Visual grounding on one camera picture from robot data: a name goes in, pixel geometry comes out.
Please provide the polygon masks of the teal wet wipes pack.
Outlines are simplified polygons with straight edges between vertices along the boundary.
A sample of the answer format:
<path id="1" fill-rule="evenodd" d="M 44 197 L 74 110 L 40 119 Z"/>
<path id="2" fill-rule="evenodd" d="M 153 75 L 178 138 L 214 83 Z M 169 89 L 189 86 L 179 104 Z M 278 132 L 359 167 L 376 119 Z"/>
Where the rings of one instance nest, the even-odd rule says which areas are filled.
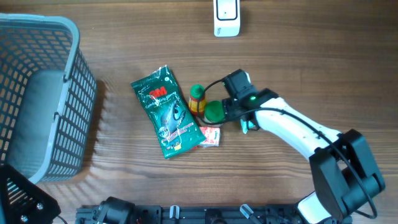
<path id="1" fill-rule="evenodd" d="M 252 121 L 244 121 L 243 119 L 240 120 L 242 132 L 247 134 L 248 131 L 258 131 L 259 127 L 256 126 Z"/>

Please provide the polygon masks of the clear jar green lid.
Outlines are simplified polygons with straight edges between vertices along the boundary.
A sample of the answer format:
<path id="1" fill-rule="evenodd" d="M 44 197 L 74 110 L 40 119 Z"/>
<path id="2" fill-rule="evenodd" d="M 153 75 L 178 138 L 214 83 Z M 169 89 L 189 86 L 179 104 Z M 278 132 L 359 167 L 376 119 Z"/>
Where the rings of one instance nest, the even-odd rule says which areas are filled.
<path id="1" fill-rule="evenodd" d="M 205 106 L 204 113 L 205 121 L 212 123 L 214 127 L 220 127 L 221 124 L 214 124 L 221 122 L 225 119 L 223 104 L 221 101 L 211 101 Z"/>

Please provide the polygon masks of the red small packet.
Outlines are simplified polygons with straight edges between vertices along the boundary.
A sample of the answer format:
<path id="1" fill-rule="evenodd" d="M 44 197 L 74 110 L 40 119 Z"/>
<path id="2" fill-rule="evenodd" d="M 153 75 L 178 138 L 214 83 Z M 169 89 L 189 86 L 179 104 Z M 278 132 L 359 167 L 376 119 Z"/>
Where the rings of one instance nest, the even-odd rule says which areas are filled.
<path id="1" fill-rule="evenodd" d="M 200 127 L 206 139 L 199 144 L 200 147 L 218 147 L 220 145 L 221 130 L 219 127 Z"/>

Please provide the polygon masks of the yellow bottle green cap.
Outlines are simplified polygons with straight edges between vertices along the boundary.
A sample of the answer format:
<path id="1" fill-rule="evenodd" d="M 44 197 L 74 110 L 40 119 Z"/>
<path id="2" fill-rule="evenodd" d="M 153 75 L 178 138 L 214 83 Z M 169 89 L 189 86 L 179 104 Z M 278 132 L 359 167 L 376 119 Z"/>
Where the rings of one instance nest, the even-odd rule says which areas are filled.
<path id="1" fill-rule="evenodd" d="M 203 95 L 204 87 L 195 84 L 190 89 L 190 97 L 188 101 L 188 108 L 192 115 L 204 115 L 205 106 L 207 104 L 206 96 Z"/>

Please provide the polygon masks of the green glove package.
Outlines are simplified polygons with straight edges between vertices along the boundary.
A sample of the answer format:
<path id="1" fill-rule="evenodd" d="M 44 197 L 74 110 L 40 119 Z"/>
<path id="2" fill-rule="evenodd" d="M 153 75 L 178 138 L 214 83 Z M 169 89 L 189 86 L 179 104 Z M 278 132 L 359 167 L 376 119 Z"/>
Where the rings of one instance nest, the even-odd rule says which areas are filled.
<path id="1" fill-rule="evenodd" d="M 187 152 L 206 139 L 168 66 L 132 82 L 131 86 L 154 125 L 165 159 Z"/>

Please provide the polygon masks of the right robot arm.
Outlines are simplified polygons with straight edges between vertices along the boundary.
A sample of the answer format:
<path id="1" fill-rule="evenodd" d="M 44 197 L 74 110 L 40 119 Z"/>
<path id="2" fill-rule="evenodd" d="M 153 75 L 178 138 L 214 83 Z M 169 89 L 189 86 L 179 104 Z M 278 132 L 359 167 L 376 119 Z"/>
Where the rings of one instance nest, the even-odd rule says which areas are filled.
<path id="1" fill-rule="evenodd" d="M 386 184 L 366 138 L 357 130 L 342 133 L 299 113 L 274 91 L 261 91 L 249 74 L 236 70 L 222 78 L 229 97 L 222 101 L 227 121 L 239 120 L 244 132 L 265 130 L 281 138 L 310 164 L 314 191 L 289 206 L 272 207 L 270 222 L 348 222 L 352 213 L 377 217 L 373 197 Z"/>

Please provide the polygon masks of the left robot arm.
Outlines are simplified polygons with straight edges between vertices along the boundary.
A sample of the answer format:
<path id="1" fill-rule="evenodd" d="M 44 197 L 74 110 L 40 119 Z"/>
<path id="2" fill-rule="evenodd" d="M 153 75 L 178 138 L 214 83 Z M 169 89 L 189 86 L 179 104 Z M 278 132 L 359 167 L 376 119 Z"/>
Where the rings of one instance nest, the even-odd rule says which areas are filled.
<path id="1" fill-rule="evenodd" d="M 58 202 L 10 165 L 1 166 L 1 224 L 52 223 Z"/>

